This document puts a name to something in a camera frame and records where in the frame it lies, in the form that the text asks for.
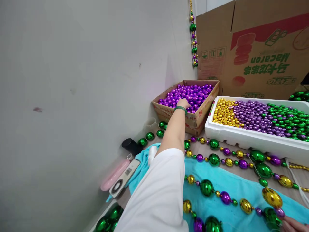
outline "white cable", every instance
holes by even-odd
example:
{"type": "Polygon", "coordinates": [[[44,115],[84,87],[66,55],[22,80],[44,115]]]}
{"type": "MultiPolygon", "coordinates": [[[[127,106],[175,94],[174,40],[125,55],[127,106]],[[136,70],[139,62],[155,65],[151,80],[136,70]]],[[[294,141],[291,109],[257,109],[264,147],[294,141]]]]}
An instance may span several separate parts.
{"type": "Polygon", "coordinates": [[[289,160],[288,160],[287,158],[285,158],[285,160],[286,160],[287,167],[288,167],[288,169],[290,170],[290,172],[291,172],[291,174],[292,174],[292,176],[293,176],[293,179],[294,179],[295,183],[299,186],[299,193],[300,193],[300,196],[301,196],[301,198],[303,199],[303,201],[304,201],[305,205],[307,206],[307,208],[309,208],[309,199],[308,199],[308,197],[306,196],[306,194],[301,190],[300,185],[299,185],[299,183],[298,183],[298,181],[297,181],[297,179],[296,179],[294,173],[293,173],[292,170],[290,169],[289,160]]]}

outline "pink object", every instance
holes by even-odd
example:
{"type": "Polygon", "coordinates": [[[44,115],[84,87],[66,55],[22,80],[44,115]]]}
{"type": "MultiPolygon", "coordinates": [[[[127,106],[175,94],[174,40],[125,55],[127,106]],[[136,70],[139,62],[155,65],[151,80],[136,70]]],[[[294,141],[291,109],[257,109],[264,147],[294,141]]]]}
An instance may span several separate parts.
{"type": "Polygon", "coordinates": [[[110,174],[101,184],[101,190],[106,192],[115,184],[116,180],[121,176],[121,174],[129,166],[130,161],[128,159],[123,160],[117,168],[110,174]]]}

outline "white styrofoam box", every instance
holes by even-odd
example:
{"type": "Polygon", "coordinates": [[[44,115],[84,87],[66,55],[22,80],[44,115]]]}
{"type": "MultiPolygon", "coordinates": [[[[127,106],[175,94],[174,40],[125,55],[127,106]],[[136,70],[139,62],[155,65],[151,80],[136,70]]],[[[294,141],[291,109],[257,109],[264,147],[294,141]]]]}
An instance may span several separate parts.
{"type": "Polygon", "coordinates": [[[257,131],[245,130],[243,128],[231,127],[212,122],[215,108],[218,100],[224,98],[226,100],[237,101],[248,100],[259,101],[264,104],[292,106],[299,111],[309,114],[309,103],[304,101],[284,101],[273,99],[258,99],[258,98],[242,98],[242,97],[226,97],[217,96],[211,111],[211,115],[207,118],[205,124],[205,132],[207,138],[217,139],[220,142],[226,140],[227,144],[236,145],[243,149],[257,149],[261,152],[269,152],[277,155],[279,158],[288,157],[289,161],[301,165],[309,165],[309,142],[284,138],[276,135],[265,134],[257,131]]]}

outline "white wall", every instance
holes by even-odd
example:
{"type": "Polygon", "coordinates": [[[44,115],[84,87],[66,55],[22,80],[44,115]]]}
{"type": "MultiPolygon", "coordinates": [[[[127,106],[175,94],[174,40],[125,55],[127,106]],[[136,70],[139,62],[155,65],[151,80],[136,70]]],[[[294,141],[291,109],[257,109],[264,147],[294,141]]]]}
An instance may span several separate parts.
{"type": "Polygon", "coordinates": [[[187,0],[0,1],[0,231],[97,219],[121,142],[196,79],[188,17],[187,0]]]}

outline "hand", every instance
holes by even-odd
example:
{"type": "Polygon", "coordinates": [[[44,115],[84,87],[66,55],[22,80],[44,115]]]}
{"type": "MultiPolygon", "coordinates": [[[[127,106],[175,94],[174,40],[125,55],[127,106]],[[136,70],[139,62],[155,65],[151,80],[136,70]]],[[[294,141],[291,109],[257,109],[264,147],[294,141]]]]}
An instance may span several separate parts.
{"type": "Polygon", "coordinates": [[[191,107],[191,105],[189,105],[187,99],[185,98],[179,99],[179,101],[177,102],[177,106],[182,106],[185,109],[191,107]]]}
{"type": "Polygon", "coordinates": [[[282,226],[280,232],[309,232],[308,225],[305,226],[293,218],[285,216],[282,219],[282,226]]]}

